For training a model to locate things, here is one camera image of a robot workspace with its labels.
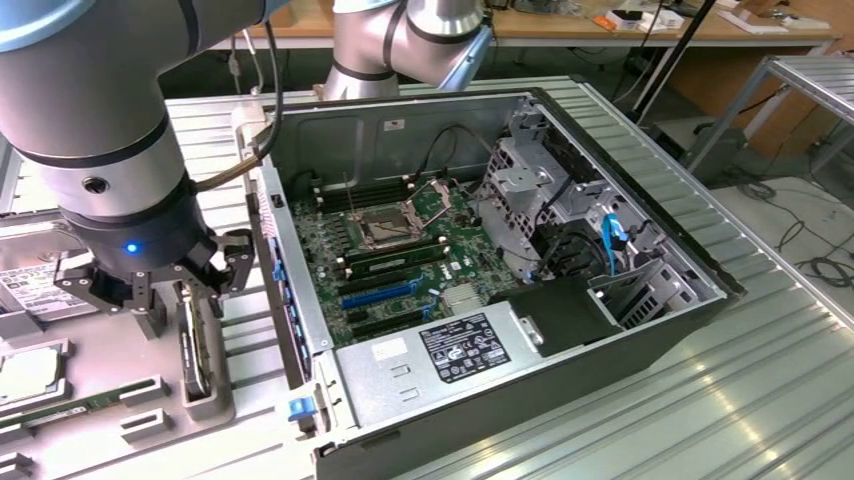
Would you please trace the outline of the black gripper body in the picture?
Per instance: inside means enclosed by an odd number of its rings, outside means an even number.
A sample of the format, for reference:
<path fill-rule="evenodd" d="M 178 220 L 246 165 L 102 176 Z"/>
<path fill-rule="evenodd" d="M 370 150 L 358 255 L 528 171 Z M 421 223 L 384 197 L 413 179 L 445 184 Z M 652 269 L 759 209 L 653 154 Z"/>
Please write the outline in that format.
<path fill-rule="evenodd" d="M 69 210 L 62 213 L 102 267 L 122 276 L 146 272 L 151 285 L 183 281 L 177 262 L 203 238 L 215 235 L 187 177 L 154 207 L 130 216 L 90 218 Z"/>

